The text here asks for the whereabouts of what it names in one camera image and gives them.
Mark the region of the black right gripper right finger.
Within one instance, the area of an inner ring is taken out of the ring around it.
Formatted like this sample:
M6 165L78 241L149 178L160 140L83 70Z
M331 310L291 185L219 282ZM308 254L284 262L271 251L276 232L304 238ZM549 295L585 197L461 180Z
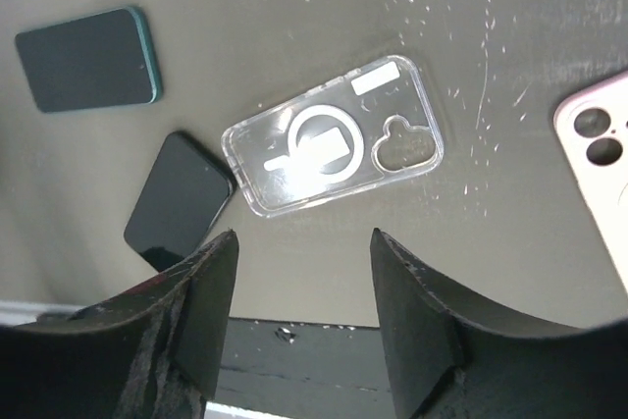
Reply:
M390 235L370 242L399 418L623 418L627 324L578 329L447 277Z

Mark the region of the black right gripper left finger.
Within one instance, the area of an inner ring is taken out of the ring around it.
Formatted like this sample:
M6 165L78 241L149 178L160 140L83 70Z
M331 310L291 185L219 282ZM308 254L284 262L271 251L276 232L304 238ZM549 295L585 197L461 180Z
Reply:
M72 314L1 329L4 418L200 418L217 389L239 243Z

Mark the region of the clear phone case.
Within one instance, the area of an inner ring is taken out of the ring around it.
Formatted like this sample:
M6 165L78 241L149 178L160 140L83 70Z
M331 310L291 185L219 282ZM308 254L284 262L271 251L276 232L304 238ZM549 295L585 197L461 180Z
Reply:
M272 218L425 175L445 143L419 68L388 55L222 135L249 208Z

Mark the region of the pink case near right arm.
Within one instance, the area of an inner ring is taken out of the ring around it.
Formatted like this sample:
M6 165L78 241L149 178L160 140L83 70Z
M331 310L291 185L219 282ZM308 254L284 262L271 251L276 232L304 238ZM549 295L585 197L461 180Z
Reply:
M627 284L627 74L563 100L553 128L623 285Z

